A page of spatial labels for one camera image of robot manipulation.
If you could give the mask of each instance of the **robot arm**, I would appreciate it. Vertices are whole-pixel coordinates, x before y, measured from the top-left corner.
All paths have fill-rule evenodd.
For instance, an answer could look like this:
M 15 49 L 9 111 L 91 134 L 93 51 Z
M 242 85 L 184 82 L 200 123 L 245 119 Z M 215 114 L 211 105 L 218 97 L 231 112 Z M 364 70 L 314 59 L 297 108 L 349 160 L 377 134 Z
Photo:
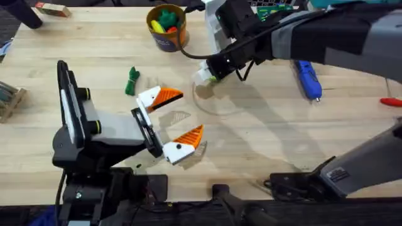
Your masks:
M 218 80 L 248 61 L 259 65 L 278 58 L 350 68 L 402 82 L 398 41 L 402 40 L 402 4 L 355 2 L 328 11 L 281 11 L 260 21 L 246 1 L 231 0 L 216 16 L 226 36 L 236 39 L 207 58 L 210 75 Z
M 280 11 L 260 21 L 247 1 L 230 0 L 215 15 L 221 32 L 236 41 L 203 56 L 206 63 L 198 71 L 203 78 L 221 80 L 249 61 L 259 65 L 279 58 L 360 70 L 402 83 L 402 4 L 354 2 L 327 11 Z M 264 185 L 275 199 L 326 201 L 401 179 L 401 131 L 397 123 L 310 173 L 273 173 Z

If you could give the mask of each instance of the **black cable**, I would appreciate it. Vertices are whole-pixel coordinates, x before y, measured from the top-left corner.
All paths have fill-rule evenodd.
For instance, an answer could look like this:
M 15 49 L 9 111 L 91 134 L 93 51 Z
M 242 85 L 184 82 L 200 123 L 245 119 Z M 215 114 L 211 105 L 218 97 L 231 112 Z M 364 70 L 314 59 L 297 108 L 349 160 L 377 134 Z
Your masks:
M 189 58 L 192 58 L 192 59 L 198 59 L 198 60 L 206 60 L 206 59 L 209 59 L 209 58 L 211 58 L 211 57 L 217 57 L 217 56 L 226 55 L 226 54 L 230 53 L 231 51 L 237 50 L 237 49 L 239 49 L 239 48 L 241 48 L 241 47 L 243 47 L 243 46 L 245 46 L 245 45 L 251 43 L 252 41 L 254 41 L 254 40 L 256 40 L 256 39 L 258 39 L 258 38 L 260 38 L 260 37 L 262 37 L 262 36 L 264 36 L 264 35 L 267 35 L 268 33 L 272 32 L 272 31 L 274 31 L 274 30 L 277 30 L 277 29 L 279 29 L 279 28 L 282 28 L 282 27 L 284 27 L 284 26 L 286 26 L 286 25 L 288 25 L 288 24 L 292 24 L 292 23 L 297 22 L 297 21 L 300 21 L 300 20 L 302 20 L 302 19 L 313 19 L 313 18 L 322 16 L 322 15 L 324 15 L 325 13 L 326 13 L 325 11 L 320 10 L 320 11 L 314 11 L 314 12 L 308 13 L 308 14 L 303 14 L 303 15 L 297 16 L 297 17 L 295 17 L 295 18 L 291 18 L 291 19 L 289 19 L 289 20 L 287 20 L 287 21 L 284 21 L 284 22 L 282 22 L 282 23 L 280 23 L 280 24 L 274 25 L 274 26 L 270 27 L 269 29 L 266 29 L 265 31 L 261 32 L 260 34 L 258 34 L 258 35 L 256 35 L 256 36 L 252 37 L 251 39 L 249 39 L 249 40 L 247 40 L 247 41 L 243 41 L 242 43 L 236 45 L 236 46 L 233 47 L 233 48 L 230 48 L 230 49 L 228 49 L 228 50 L 223 50 L 223 51 L 221 51 L 221 52 L 219 52 L 219 53 L 212 54 L 212 55 L 200 55 L 200 56 L 195 56 L 195 55 L 191 55 L 191 54 L 187 53 L 187 52 L 183 49 L 182 44 L 180 43 L 180 32 L 179 32 L 179 31 L 177 31 L 177 45 L 178 45 L 178 47 L 179 47 L 179 50 L 180 50 L 186 57 L 189 57 Z
M 136 211 L 133 213 L 133 216 L 131 217 L 131 220 L 130 220 L 130 226 L 132 226 L 132 225 L 133 225 L 133 223 L 134 223 L 134 218 L 136 217 L 136 215 L 137 215 L 137 212 L 138 212 L 139 208 L 140 208 L 140 205 L 138 205 L 138 206 L 137 206 Z
M 56 202 L 55 202 L 55 226 L 58 226 L 58 213 L 60 211 L 60 197 L 62 195 L 62 188 L 65 181 L 66 172 L 63 169 L 62 177 L 60 178 L 60 182 L 58 183 L 57 193 L 56 193 Z
M 239 70 L 236 69 L 236 75 L 237 75 L 237 77 L 239 78 L 240 81 L 242 81 L 242 82 L 246 81 L 247 76 L 249 76 L 250 69 L 251 69 L 251 67 L 253 67 L 253 65 L 254 65 L 254 60 L 252 60 L 251 63 L 249 64 L 249 66 L 247 67 L 247 70 L 244 73 L 243 78 L 241 77 Z
M 146 211 L 146 212 L 155 213 L 155 214 L 159 214 L 159 213 L 161 213 L 161 214 L 164 214 L 164 213 L 167 213 L 167 214 L 169 214 L 169 213 L 183 213 L 183 212 L 187 212 L 187 211 L 189 211 L 189 210 L 195 209 L 195 208 L 203 208 L 203 207 L 206 207 L 207 205 L 211 204 L 213 201 L 214 201 L 214 200 L 212 199 L 212 200 L 209 200 L 209 201 L 207 201 L 207 202 L 203 202 L 203 203 L 198 204 L 198 205 L 190 205 L 189 207 L 184 208 L 183 210 L 180 210 L 180 211 L 178 211 L 178 212 L 174 212 L 174 211 L 170 211 L 170 210 L 155 211 L 155 210 L 149 210 L 149 209 L 144 208 L 144 207 L 140 207 L 140 209 L 142 209 L 142 210 L 144 210 L 144 211 Z

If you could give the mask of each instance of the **wire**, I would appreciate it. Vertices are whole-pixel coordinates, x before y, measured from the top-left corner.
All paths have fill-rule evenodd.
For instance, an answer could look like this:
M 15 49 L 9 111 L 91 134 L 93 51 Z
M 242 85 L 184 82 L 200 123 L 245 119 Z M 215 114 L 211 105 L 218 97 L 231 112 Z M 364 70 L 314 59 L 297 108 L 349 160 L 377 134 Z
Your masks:
M 249 66 L 247 67 L 246 72 L 244 73 L 244 77 L 242 78 L 239 72 L 239 69 L 236 69 L 236 75 L 239 78 L 240 81 L 244 82 L 247 79 L 247 76 L 249 76 L 250 73 L 250 69 L 253 67 L 254 65 L 254 60 L 251 61 L 251 63 L 249 64 Z
M 192 58 L 192 59 L 198 59 L 198 60 L 206 60 L 206 59 L 209 59 L 209 58 L 211 58 L 211 57 L 217 57 L 217 56 L 226 55 L 226 54 L 230 53 L 231 51 L 237 50 L 237 49 L 239 49 L 239 48 L 241 48 L 241 47 L 243 47 L 243 46 L 245 46 L 245 45 L 251 43 L 252 41 L 254 41 L 254 40 L 256 40 L 256 39 L 258 39 L 258 38 L 260 38 L 260 37 L 262 37 L 262 36 L 264 36 L 264 35 L 267 35 L 268 33 L 272 32 L 272 31 L 274 31 L 274 30 L 277 30 L 277 29 L 279 29 L 279 28 L 282 28 L 282 27 L 284 27 L 284 26 L 286 26 L 286 25 L 288 25 L 288 24 L 291 24 L 291 23 L 294 23 L 294 22 L 296 22 L 296 21 L 300 21 L 300 20 L 303 20 L 303 19 L 313 19 L 313 18 L 317 18 L 317 17 L 319 17 L 319 16 L 324 15 L 325 13 L 326 13 L 326 11 L 320 10 L 320 11 L 314 11 L 314 12 L 312 12 L 312 13 L 303 14 L 303 15 L 300 15 L 300 16 L 297 16 L 297 17 L 294 17 L 294 18 L 291 18 L 291 19 L 289 19 L 289 20 L 287 20 L 287 21 L 284 21 L 284 22 L 282 22 L 282 23 L 280 23 L 280 24 L 277 24 L 277 25 L 272 26 L 272 27 L 270 27 L 269 29 L 266 29 L 265 31 L 262 31 L 260 34 L 258 34 L 258 35 L 256 35 L 256 36 L 252 37 L 252 38 L 249 39 L 249 40 L 246 40 L 246 41 L 243 41 L 242 43 L 239 43 L 239 44 L 236 45 L 235 47 L 232 47 L 232 48 L 230 48 L 230 49 L 228 49 L 228 50 L 223 50 L 223 51 L 221 51 L 220 53 L 216 53 L 216 54 L 212 54 L 212 55 L 200 55 L 200 56 L 196 56 L 196 55 L 191 55 L 191 54 L 187 53 L 187 52 L 183 49 L 182 44 L 180 43 L 180 32 L 179 32 L 179 31 L 177 31 L 177 45 L 178 45 L 178 47 L 179 47 L 179 50 L 180 50 L 186 57 L 189 57 L 189 58 Z
M 236 221 L 234 220 L 234 217 L 229 210 L 229 207 L 227 204 L 223 201 L 222 198 L 218 198 L 219 203 L 222 205 L 222 207 L 225 209 L 227 216 L 229 217 L 229 220 L 231 221 L 232 226 L 236 226 Z
M 63 169 L 62 177 L 60 177 L 60 182 L 58 183 L 56 202 L 55 202 L 55 226 L 58 226 L 58 213 L 60 211 L 60 197 L 62 195 L 62 188 L 65 181 L 66 172 Z
M 211 204 L 213 201 L 214 201 L 214 199 L 211 199 L 211 200 L 209 200 L 207 202 L 204 202 L 204 203 L 201 203 L 201 204 L 198 204 L 198 205 L 191 205 L 190 207 L 184 208 L 183 210 L 180 210 L 178 212 L 174 212 L 174 211 L 171 211 L 171 210 L 156 211 L 156 210 L 150 210 L 150 209 L 147 209 L 147 208 L 144 208 L 144 207 L 139 207 L 139 208 L 144 210 L 145 212 L 155 213 L 155 214 L 159 214 L 159 213 L 161 213 L 161 214 L 165 214 L 165 213 L 167 213 L 167 214 L 169 214 L 169 213 L 183 213 L 183 212 L 187 212 L 189 210 L 192 210 L 194 208 L 206 207 L 207 205 Z
M 131 220 L 130 220 L 130 226 L 132 226 L 132 225 L 133 225 L 133 223 L 134 223 L 134 218 L 136 217 L 136 215 L 137 215 L 137 212 L 138 212 L 139 208 L 140 208 L 140 205 L 138 205 L 138 206 L 137 206 L 136 211 L 133 213 L 133 216 L 131 217 Z

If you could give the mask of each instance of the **green toy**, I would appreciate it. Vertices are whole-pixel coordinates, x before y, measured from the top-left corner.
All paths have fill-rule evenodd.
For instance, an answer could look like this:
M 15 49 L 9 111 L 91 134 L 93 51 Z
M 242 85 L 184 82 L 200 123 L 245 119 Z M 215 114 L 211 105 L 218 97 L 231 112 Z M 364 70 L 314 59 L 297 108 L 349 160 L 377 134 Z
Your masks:
M 135 85 L 137 82 L 137 79 L 139 78 L 139 72 L 136 71 L 135 67 L 132 67 L 130 69 L 130 72 L 128 73 L 129 78 L 128 78 L 128 83 L 126 85 L 126 94 L 127 95 L 135 95 Z
M 158 22 L 160 25 L 162 25 L 162 27 L 165 30 L 169 29 L 171 26 L 176 26 L 177 22 L 176 13 L 174 12 L 169 13 L 167 9 L 162 9 L 161 15 L 158 18 Z

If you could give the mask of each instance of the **wooden tabletop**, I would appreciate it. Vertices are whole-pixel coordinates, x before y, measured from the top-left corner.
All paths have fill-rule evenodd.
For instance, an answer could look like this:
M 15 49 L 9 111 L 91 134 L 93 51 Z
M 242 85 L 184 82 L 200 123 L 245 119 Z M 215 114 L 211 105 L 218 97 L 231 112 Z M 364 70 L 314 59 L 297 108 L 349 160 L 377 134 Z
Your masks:
M 71 18 L 40 15 L 38 30 L 19 28 L 0 64 L 3 82 L 28 94 L 7 124 L 0 125 L 0 205 L 51 204 L 61 169 L 52 165 L 52 139 L 61 126 L 57 60 L 65 60 L 81 87 L 91 89 L 100 110 L 130 115 L 137 107 L 124 94 L 128 71 L 141 72 L 136 91 L 155 85 L 180 89 L 184 98 L 151 114 L 167 141 L 200 125 L 197 152 L 176 166 L 147 151 L 119 166 L 137 173 L 169 176 L 169 201 L 208 200 L 214 183 L 233 194 L 271 199 L 258 181 L 270 173 L 311 171 L 394 124 L 401 110 L 379 103 L 387 96 L 383 78 L 343 68 L 314 65 L 323 87 L 321 103 L 300 91 L 288 61 L 253 67 L 246 82 L 235 75 L 210 87 L 195 88 L 198 60 L 160 51 L 145 23 L 150 8 L 71 8 Z M 187 16 L 186 51 L 210 53 L 204 14 Z M 391 82 L 393 95 L 402 95 Z M 351 196 L 400 196 L 402 181 L 361 190 Z

